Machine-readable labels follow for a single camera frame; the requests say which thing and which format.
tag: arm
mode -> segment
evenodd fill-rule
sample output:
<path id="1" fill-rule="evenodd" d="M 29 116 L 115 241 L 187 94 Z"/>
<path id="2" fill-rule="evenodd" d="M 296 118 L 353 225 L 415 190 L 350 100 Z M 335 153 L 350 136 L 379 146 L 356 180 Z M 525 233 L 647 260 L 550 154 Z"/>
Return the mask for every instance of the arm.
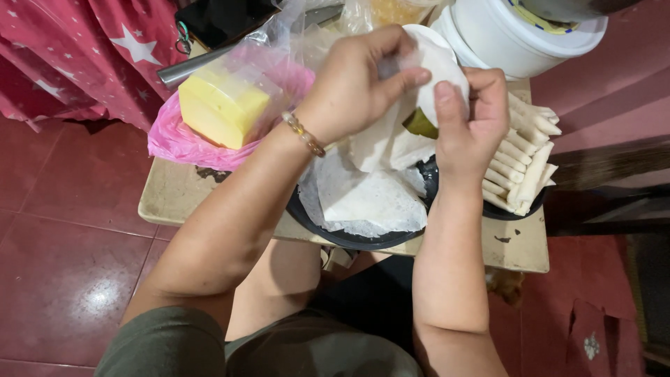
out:
<path id="1" fill-rule="evenodd" d="M 411 68 L 378 81 L 371 62 L 412 50 L 398 26 L 341 39 L 295 116 L 323 146 L 363 130 L 404 91 L 430 79 Z M 235 288 L 260 258 L 311 159 L 290 127 L 279 124 L 186 220 L 121 323 L 158 307 L 191 306 L 211 314 L 225 333 Z"/>
<path id="2" fill-rule="evenodd" d="M 441 189 L 414 263 L 415 348 L 427 375 L 506 376 L 488 334 L 481 217 L 482 179 L 509 124 L 507 88 L 496 70 L 466 76 L 470 122 L 451 84 L 435 86 Z"/>

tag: wooden table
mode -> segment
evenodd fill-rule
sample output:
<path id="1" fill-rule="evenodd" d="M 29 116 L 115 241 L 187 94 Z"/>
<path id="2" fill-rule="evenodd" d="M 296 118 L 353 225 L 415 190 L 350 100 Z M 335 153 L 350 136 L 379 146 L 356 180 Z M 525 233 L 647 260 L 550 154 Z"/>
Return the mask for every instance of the wooden table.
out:
<path id="1" fill-rule="evenodd" d="M 203 52 L 202 47 L 196 44 L 191 56 Z M 530 101 L 528 80 L 510 83 L 509 88 L 520 98 Z M 202 178 L 198 175 L 193 165 L 154 158 L 137 212 L 151 223 L 180 226 L 217 185 L 213 176 Z M 333 246 L 331 242 L 305 229 L 286 211 L 277 224 L 274 238 Z M 414 256 L 422 239 L 423 236 L 419 236 L 404 244 L 379 251 Z M 549 271 L 543 209 L 540 208 L 532 216 L 518 221 L 499 221 L 483 217 L 482 249 L 487 266 L 526 272 Z"/>

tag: beaded bracelet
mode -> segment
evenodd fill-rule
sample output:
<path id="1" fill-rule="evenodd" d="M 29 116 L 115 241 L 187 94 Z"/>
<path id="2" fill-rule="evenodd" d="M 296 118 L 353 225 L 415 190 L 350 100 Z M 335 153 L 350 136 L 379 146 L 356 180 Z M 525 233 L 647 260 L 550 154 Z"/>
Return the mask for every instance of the beaded bracelet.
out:
<path id="1" fill-rule="evenodd" d="M 307 147 L 310 149 L 310 151 L 312 151 L 313 154 L 319 157 L 326 155 L 326 151 L 324 151 L 324 149 L 321 148 L 321 146 L 316 142 L 314 136 L 305 130 L 302 124 L 300 124 L 300 121 L 297 120 L 293 114 L 289 113 L 288 111 L 284 111 L 281 113 L 281 117 L 284 119 L 286 124 L 291 126 L 293 132 L 298 134 L 300 140 L 307 144 Z"/>

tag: fingernail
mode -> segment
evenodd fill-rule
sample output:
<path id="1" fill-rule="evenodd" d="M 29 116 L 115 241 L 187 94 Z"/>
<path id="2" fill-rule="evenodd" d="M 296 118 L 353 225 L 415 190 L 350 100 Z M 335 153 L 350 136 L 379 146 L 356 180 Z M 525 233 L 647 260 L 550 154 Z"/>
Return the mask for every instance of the fingernail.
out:
<path id="1" fill-rule="evenodd" d="M 424 70 L 423 72 L 419 73 L 415 78 L 414 81 L 416 82 L 416 85 L 424 85 L 427 84 L 428 81 L 430 81 L 430 72 L 427 70 Z"/>
<path id="2" fill-rule="evenodd" d="M 435 100 L 436 101 L 448 101 L 451 99 L 456 92 L 454 91 L 454 86 L 451 85 L 448 81 L 440 81 L 435 86 Z"/>

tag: star pattern fabric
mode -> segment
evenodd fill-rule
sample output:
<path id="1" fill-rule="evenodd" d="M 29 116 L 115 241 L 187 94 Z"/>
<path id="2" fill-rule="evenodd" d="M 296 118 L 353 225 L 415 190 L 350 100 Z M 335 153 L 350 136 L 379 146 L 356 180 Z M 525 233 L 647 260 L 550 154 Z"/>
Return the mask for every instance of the star pattern fabric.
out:
<path id="1" fill-rule="evenodd" d="M 0 12 L 0 112 L 39 129 L 49 117 L 118 118 L 148 131 L 170 97 L 155 71 L 172 46 L 171 0 L 6 1 Z"/>

